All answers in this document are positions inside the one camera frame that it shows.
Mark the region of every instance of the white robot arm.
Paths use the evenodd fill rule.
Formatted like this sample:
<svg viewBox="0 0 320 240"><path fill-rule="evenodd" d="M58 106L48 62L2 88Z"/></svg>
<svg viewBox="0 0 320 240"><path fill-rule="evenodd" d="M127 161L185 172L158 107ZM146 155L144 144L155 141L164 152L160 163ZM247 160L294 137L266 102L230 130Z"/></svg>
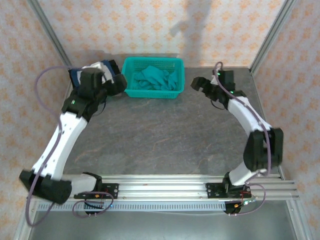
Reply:
<svg viewBox="0 0 320 240"><path fill-rule="evenodd" d="M103 80L104 75L105 72L97 67L83 68L80 78L81 84L74 88L64 101L60 115L61 137L56 148L49 155L56 143L60 131L59 127L56 128L46 149L33 165L32 170L22 170L19 178L29 191L34 179L39 176L33 189L33 195L53 203L63 204L69 196L83 192L100 192L102 187L100 176L85 172L73 179L64 179L63 170L77 138L98 110L99 103L107 96L123 92L127 87L126 79L122 74L108 80L105 77Z"/></svg>
<svg viewBox="0 0 320 240"><path fill-rule="evenodd" d="M232 74L230 72L232 71L220 71L220 82L243 103L251 107L246 95L242 91L235 91L233 72ZM63 170L77 138L97 111L101 99L107 95L112 96L123 92L127 86L122 75L120 79L107 80L102 84L103 72L100 70L86 68L82 73L84 77L81 79L81 85L72 91L62 107L62 114L60 115L62 132L55 151L48 159L44 169L39 173L57 139L58 127L42 156L33 165L32 170L23 170L19 177L25 187L30 190L35 175L39 173L39 184L33 194L58 204L63 204L69 196L83 192L100 191L101 177L92 173L84 173L73 179L64 179ZM239 191L246 181L258 173L267 171L267 151L264 147L265 136L262 125L268 131L270 138L271 166L278 166L282 162L283 132L281 129L273 129L260 116L258 122L243 104L235 99L230 99L218 85L212 84L210 80L204 77L195 78L191 86L197 91L203 88L202 92L208 98L213 101L219 100L236 117L248 135L243 162L225 175L223 184L225 192Z"/></svg>
<svg viewBox="0 0 320 240"><path fill-rule="evenodd" d="M248 136L246 147L243 153L243 162L231 172L228 172L223 179L222 190L216 192L217 196L222 193L240 193L245 188L247 181L253 177L267 172L268 154L265 131L268 134L270 148L270 168L279 166L283 155L283 131L264 121L252 108L247 96L236 90L233 71L219 70L212 80L204 77L196 77L191 87L202 92L212 101L219 101L240 122Z"/></svg>

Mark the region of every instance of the cable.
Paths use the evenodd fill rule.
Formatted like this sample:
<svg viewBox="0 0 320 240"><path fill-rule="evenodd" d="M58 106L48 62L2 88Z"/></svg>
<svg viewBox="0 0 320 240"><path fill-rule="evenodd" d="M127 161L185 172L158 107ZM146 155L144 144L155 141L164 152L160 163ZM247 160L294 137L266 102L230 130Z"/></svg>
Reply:
<svg viewBox="0 0 320 240"><path fill-rule="evenodd" d="M44 168L46 167L46 164L48 163L50 157L52 156L52 154L54 153L54 151L56 150L59 142L60 142L60 139L61 139L61 136L62 136L62 123L61 123L61 120L60 120L60 116L58 114L56 114L51 108L49 108L48 106L46 106L46 104L41 100L40 96L39 96L39 92L38 92L38 83L39 83L39 80L41 78L41 76L43 74L45 74L46 72L50 71L50 70L54 70L54 69L73 69L73 70L81 70L82 68L81 67L74 67L74 66L51 66L51 67L48 67L46 68L45 70L43 70L35 79L34 81L34 85L33 85L33 89L34 89L34 93L35 93L35 97L36 99L38 100L39 104L44 108L46 109L51 115L54 116L54 118L57 120L58 122L58 136L53 144L53 147L52 149L50 150L50 152L48 153L48 155L46 156L46 158L44 159L43 163L41 164L39 170L37 171L33 181L32 181L32 184L31 184L31 187L30 187L30 190L28 192L28 196L26 198L26 205L25 205L25 220L27 222L27 224L30 226L30 227L35 227L37 225L39 225L46 217L47 215L49 214L49 212L51 211L52 207L54 206L54 202L50 205L50 207L48 208L48 210L46 211L45 215L36 223L32 223L31 219L30 219L30 204L31 204L31 198L32 198L32 195L35 191L35 187L36 187L36 184L37 184L37 181L41 175L41 172L44 170ZM107 194L109 195L109 193L106 193L106 192L99 192L99 194Z"/></svg>
<svg viewBox="0 0 320 240"><path fill-rule="evenodd" d="M249 107L248 105L246 105L243 101L241 101L239 98L237 98L236 96L234 96L231 92L229 92L227 89L225 89L224 86L222 86L221 82L219 81L219 77L218 77L218 65L221 65L221 69L223 68L224 64L222 63L222 61L218 61L213 69L213 75L219 85L219 87L227 94L229 95L232 99L235 99L237 102L241 103L246 109L249 110L249 112L253 115L253 117L256 119L256 121L259 123L259 125L261 126L261 128L263 129L264 135L265 135L265 140L266 140L266 148L267 148L267 175L270 174L271 171L271 146L270 146L270 139L269 139L269 135L268 135L268 131L266 129L266 127L261 123L259 117L257 116L257 114L255 113L255 111L253 109L251 109L251 107Z"/></svg>
<svg viewBox="0 0 320 240"><path fill-rule="evenodd" d="M217 81L219 87L227 94L229 95L232 99L235 99L237 102L241 103L246 109L249 110L249 112L253 115L253 117L256 119L256 121L259 123L259 125L261 126L261 128L263 129L264 135L265 135L265 141L266 141L266 149L267 149L267 172L266 174L262 173L262 172L258 172L257 174L255 174L254 176L252 176L251 178L249 178L246 182L245 185L248 187L251 186L259 186L262 188L263 190L263 199L261 204L255 208L254 210L248 211L248 212L243 212L243 213L238 213L238 214L232 214L232 216L237 216L237 215L246 215L246 214L250 214L253 213L255 211L257 211L258 209L260 209L262 207L262 205L265 203L266 201L266 189L261 185L261 184L251 184L249 183L250 180L252 180L253 178L255 178L258 174L263 174L265 176L268 176L270 174L271 171L271 146L270 146L270 138L268 135L268 131L266 129L266 127L261 123L259 117L257 116L257 114L255 113L255 111L253 111L253 109L251 109L251 107L249 107L248 105L246 105L243 101L241 101L239 98L237 98L236 96L234 96L231 92L229 92L227 89L224 88L224 86L222 86L221 82L219 81L219 76L218 76L218 65L220 65L220 69L223 68L224 64L222 63L222 61L218 61L215 65L214 65L214 69L213 69L213 75L215 77L215 80Z"/></svg>
<svg viewBox="0 0 320 240"><path fill-rule="evenodd" d="M100 114L102 114L104 112L104 110L106 108L106 105L107 105L107 98L104 99L103 103L104 103L104 105L103 105L103 108L102 108L101 112L99 112L97 115L95 115L95 114L92 115L92 117L99 116Z"/></svg>
<svg viewBox="0 0 320 240"><path fill-rule="evenodd" d="M241 192L241 203L243 203L245 194L251 194L251 192L248 192L248 191L242 191Z"/></svg>
<svg viewBox="0 0 320 240"><path fill-rule="evenodd" d="M105 192L105 191L85 191L85 192L83 192L83 194L103 194L103 195L108 195L111 198L111 203L105 209L103 209L102 211L100 211L98 213L95 213L94 216L98 216L98 215L101 215L101 214L105 213L112 206L112 204L114 203L114 196L112 196L110 193ZM80 200L80 201L77 201L72 207L72 213L73 213L73 215L75 217L80 218L80 219L90 218L91 214L89 214L89 215L79 215L79 214L77 214L77 212L75 211L75 208L76 208L76 205L80 204L80 203L96 204L97 201Z"/></svg>
<svg viewBox="0 0 320 240"><path fill-rule="evenodd" d="M214 101L211 100L210 102L211 102L211 105L214 106L216 109L225 110L225 108L220 108L220 107L216 106L214 104Z"/></svg>

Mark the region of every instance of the plastic basket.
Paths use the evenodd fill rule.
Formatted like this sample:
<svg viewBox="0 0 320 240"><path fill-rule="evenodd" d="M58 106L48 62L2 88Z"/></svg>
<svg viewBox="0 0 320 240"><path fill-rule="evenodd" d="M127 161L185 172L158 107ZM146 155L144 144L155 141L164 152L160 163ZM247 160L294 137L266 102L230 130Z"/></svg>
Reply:
<svg viewBox="0 0 320 240"><path fill-rule="evenodd" d="M141 90L139 83L135 80L135 74L146 69L148 66L154 66L161 70L167 70L172 73L177 71L178 82L176 90ZM125 92L131 98L157 98L157 99L175 99L185 87L185 66L180 58L170 57L128 57L125 59L122 74L127 80Z"/></svg>

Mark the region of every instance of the patterned wallpaper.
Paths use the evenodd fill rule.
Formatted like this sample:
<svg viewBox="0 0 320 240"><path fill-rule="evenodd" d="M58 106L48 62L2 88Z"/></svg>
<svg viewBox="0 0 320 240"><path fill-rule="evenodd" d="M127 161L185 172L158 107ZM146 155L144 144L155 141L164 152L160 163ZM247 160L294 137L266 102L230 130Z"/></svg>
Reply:
<svg viewBox="0 0 320 240"><path fill-rule="evenodd" d="M179 56L250 66L285 0L39 0L71 62Z"/></svg>
<svg viewBox="0 0 320 240"><path fill-rule="evenodd" d="M12 239L27 191L19 181L44 151L56 123L39 107L34 80L48 66L62 65L26 0L0 1L0 239ZM41 97L56 111L69 82L67 72L48 72Z"/></svg>
<svg viewBox="0 0 320 240"><path fill-rule="evenodd" d="M298 0L254 76L267 120L284 130L283 167L297 181L314 239L320 236L319 13L319 0Z"/></svg>

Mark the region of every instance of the marble-pattern surface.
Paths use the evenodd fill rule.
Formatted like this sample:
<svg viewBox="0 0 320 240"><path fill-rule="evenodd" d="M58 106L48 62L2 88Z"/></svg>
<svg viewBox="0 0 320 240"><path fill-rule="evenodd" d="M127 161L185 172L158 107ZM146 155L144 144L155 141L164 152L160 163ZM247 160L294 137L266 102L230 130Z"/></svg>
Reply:
<svg viewBox="0 0 320 240"><path fill-rule="evenodd" d="M236 88L261 114L249 70L233 70ZM211 72L186 68L184 92L176 99L110 97L79 136L64 173L221 176L234 169L242 161L245 131L233 115L190 87L193 78L210 79Z"/></svg>

